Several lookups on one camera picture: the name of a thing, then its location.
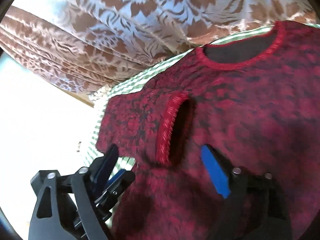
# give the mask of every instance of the red shirt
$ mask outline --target red shirt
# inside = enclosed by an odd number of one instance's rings
[[[319,98],[320,31],[289,21],[194,49],[142,91],[111,98],[97,149],[116,143],[137,160],[114,216],[116,239],[207,237],[223,200],[201,162],[203,144],[234,166],[270,172],[298,239],[320,209]]]

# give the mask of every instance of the white floor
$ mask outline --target white floor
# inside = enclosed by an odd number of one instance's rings
[[[45,82],[4,54],[0,57],[0,206],[28,239],[39,170],[76,172],[77,144],[89,136],[93,108]]]

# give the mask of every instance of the green gingham fabric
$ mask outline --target green gingham fabric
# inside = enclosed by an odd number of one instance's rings
[[[320,25],[314,25],[314,24],[308,24],[313,27],[320,28]],[[272,26],[265,26],[260,27],[254,30],[245,31],[236,33],[227,37],[224,37],[222,39],[216,40],[212,42],[211,44],[225,44],[231,41],[237,41],[245,38],[249,38],[252,36],[256,36],[259,34],[266,33],[270,31]],[[191,51],[188,50],[187,52],[184,52],[180,55],[177,55],[175,57],[172,57],[166,61],[163,61],[161,63],[158,63],[157,65],[153,66],[152,68],[146,69],[142,71],[141,73],[137,74],[136,76],[126,80],[125,82],[122,82],[121,84],[116,85],[113,87],[110,91],[108,91],[105,95],[103,95],[96,103],[94,108],[96,109],[96,119],[94,120],[94,129],[90,135],[90,140],[87,143],[88,145],[85,147],[85,153],[83,155],[84,158],[84,164],[85,166],[89,166],[92,161],[102,156],[102,153],[100,153],[95,145],[97,143],[99,129],[101,126],[101,121],[103,119],[103,115],[105,112],[105,109],[107,107],[108,101],[111,97],[114,97],[115,95],[123,95],[123,94],[129,94],[140,91],[144,84],[149,81],[151,78],[153,78],[158,73],[166,70],[176,62],[178,62],[180,59],[182,59],[186,54],[188,54]],[[131,168],[134,165],[134,158],[128,158],[128,157],[121,157],[118,159],[118,162],[116,164],[116,167],[112,173],[112,176],[118,172],[119,169],[126,169],[131,170]]]

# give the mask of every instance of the curtain fold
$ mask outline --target curtain fold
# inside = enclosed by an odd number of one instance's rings
[[[76,93],[112,87],[232,33],[276,20],[317,21],[307,0],[41,2],[48,4],[41,11],[21,0],[10,7],[0,23],[0,46],[48,82]]]

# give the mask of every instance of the blue pad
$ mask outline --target blue pad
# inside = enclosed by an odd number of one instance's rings
[[[201,159],[209,172],[212,184],[217,192],[221,194],[223,198],[227,198],[231,193],[229,188],[229,176],[220,167],[207,145],[204,145],[201,148]]]

